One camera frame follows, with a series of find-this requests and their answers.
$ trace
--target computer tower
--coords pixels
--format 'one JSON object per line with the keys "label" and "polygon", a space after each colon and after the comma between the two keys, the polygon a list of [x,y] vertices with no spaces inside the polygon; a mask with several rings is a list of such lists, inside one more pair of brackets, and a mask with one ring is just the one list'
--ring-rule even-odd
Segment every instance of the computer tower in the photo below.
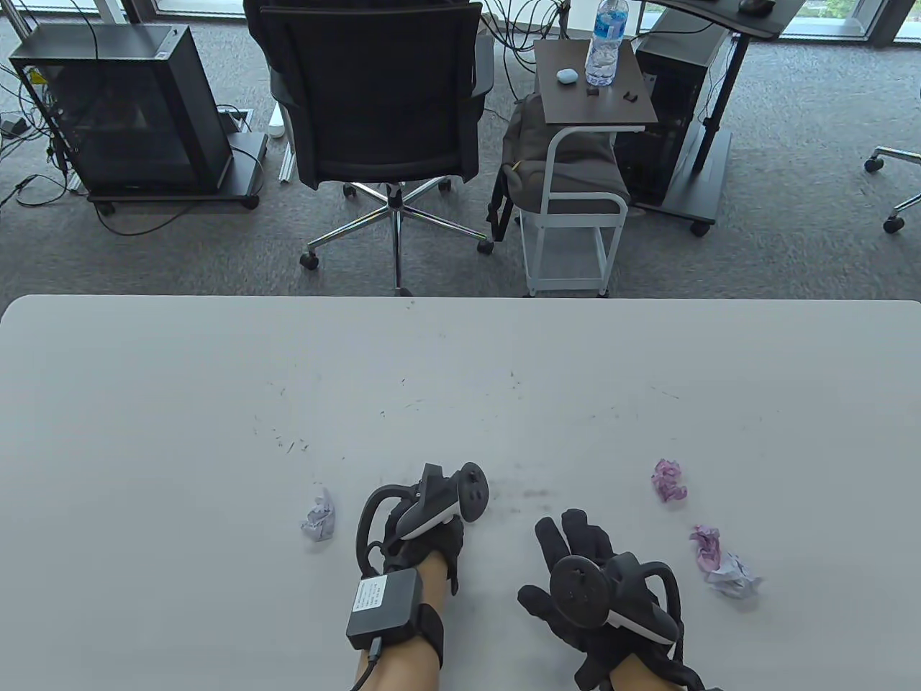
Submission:
{"label": "computer tower", "polygon": [[672,174],[690,149],[685,146],[692,141],[688,134],[699,126],[695,117],[710,89],[707,72],[728,35],[727,29],[704,19],[666,9],[641,39],[636,61],[659,123],[643,132],[619,133],[614,144],[635,203],[658,205],[665,198]]}
{"label": "computer tower", "polygon": [[10,62],[92,195],[220,188],[233,155],[187,26],[42,23]]}

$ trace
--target forearm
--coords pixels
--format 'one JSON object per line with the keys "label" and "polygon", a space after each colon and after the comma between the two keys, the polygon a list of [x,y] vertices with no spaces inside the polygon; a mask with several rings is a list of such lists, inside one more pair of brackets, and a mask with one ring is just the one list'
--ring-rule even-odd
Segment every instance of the forearm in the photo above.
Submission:
{"label": "forearm", "polygon": [[614,691],[682,691],[680,686],[656,676],[638,657],[631,655],[611,672]]}
{"label": "forearm", "polygon": [[[441,615],[448,588],[448,566],[444,558],[432,552],[416,569],[422,577],[422,601]],[[366,667],[367,653],[362,652],[356,678]],[[362,691],[436,691],[438,670],[435,649],[417,636],[385,648]]]}

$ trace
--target black glove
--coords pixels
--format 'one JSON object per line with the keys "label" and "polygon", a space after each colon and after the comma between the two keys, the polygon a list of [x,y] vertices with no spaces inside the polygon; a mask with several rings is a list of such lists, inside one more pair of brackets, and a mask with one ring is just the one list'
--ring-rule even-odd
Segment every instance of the black glove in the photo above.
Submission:
{"label": "black glove", "polygon": [[448,564],[448,580],[451,581],[451,594],[458,591],[458,556],[463,547],[463,521],[455,516],[447,523],[440,523],[425,531],[413,540],[393,541],[393,532],[397,521],[413,505],[410,499],[403,499],[391,511],[384,524],[384,573],[399,571],[404,568],[419,566],[432,552],[440,552]]}
{"label": "black glove", "polygon": [[[563,514],[561,523],[568,546],[549,516],[540,519],[534,526],[548,570],[552,571],[560,559],[570,554],[584,556],[599,566],[614,556],[611,538],[597,525],[589,525],[588,516],[582,509],[569,509]],[[651,591],[649,597],[659,604]],[[597,688],[631,653],[653,674],[666,681],[686,686],[689,691],[704,688],[696,672],[682,664],[680,645],[676,645],[675,659],[672,660],[668,655],[669,647],[653,643],[626,628],[614,628],[609,624],[600,628],[577,627],[560,614],[549,592],[534,585],[521,588],[518,600],[528,614],[545,621],[554,635],[586,653],[585,662],[575,675],[576,686],[581,691]],[[682,623],[678,622],[678,626],[683,634]]]}

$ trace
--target floor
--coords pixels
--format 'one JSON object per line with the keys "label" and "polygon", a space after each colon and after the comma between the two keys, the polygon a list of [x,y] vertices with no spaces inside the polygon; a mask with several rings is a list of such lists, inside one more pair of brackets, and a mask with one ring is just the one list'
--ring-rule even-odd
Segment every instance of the floor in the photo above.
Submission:
{"label": "floor", "polygon": [[[254,108],[264,128],[272,103],[264,60],[240,24],[200,23],[193,34],[217,102]],[[15,45],[7,23],[0,43]],[[921,169],[898,161],[869,176],[862,162],[877,144],[921,146],[916,123],[918,53],[857,46],[754,44],[729,102],[724,126],[732,160],[717,226],[703,239],[683,221],[646,215],[628,220],[612,278],[621,298],[919,299],[921,208],[905,214],[895,236],[881,221],[892,205],[921,189]],[[508,116],[512,98],[497,63],[490,108]],[[12,77],[0,75],[10,87]],[[532,77],[512,69],[519,92]],[[17,107],[0,92],[0,109]],[[480,127],[480,175],[445,197],[420,204],[487,230],[485,210],[505,123],[487,113]],[[318,192],[282,186],[282,145],[264,161],[262,203],[201,207],[157,232],[121,238],[107,232],[93,207],[76,196],[0,210],[0,311],[28,293],[229,295],[388,295],[391,245],[380,226],[321,250],[321,269],[297,263],[305,241],[364,213],[364,200],[343,199],[337,184]],[[25,175],[54,175],[41,143],[0,161],[0,199]],[[54,194],[36,181],[22,194]],[[124,231],[168,216],[120,211]],[[413,222],[405,229],[404,283],[420,296],[520,296],[524,271],[518,238],[509,233],[485,257],[473,244]]]}

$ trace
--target table surface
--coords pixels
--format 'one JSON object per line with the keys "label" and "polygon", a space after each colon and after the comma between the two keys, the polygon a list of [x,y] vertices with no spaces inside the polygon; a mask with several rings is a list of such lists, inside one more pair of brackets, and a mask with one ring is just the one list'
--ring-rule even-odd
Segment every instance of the table surface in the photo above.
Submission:
{"label": "table surface", "polygon": [[[686,658],[747,691],[917,688],[921,306],[30,297],[0,321],[0,669],[17,691],[344,689],[358,514],[475,460],[445,691],[571,689],[515,601],[588,510],[682,589]],[[685,469],[663,506],[649,475]],[[298,529],[314,483],[336,535]],[[687,535],[766,577],[739,606]]]}
{"label": "table surface", "polygon": [[656,0],[657,5],[680,9],[714,24],[748,34],[758,39],[775,39],[797,15],[804,0],[776,0],[774,10],[767,17],[743,15],[739,0]]}
{"label": "table surface", "polygon": [[[597,96],[589,96],[585,80],[588,41],[535,41],[534,57],[543,100],[543,116],[551,125],[632,125],[654,124],[659,120],[652,107],[649,89],[643,81],[629,41],[621,43],[617,71],[608,87],[599,87]],[[561,84],[556,73],[572,68],[578,72],[575,84]],[[635,102],[626,100],[627,92],[636,94]]]}

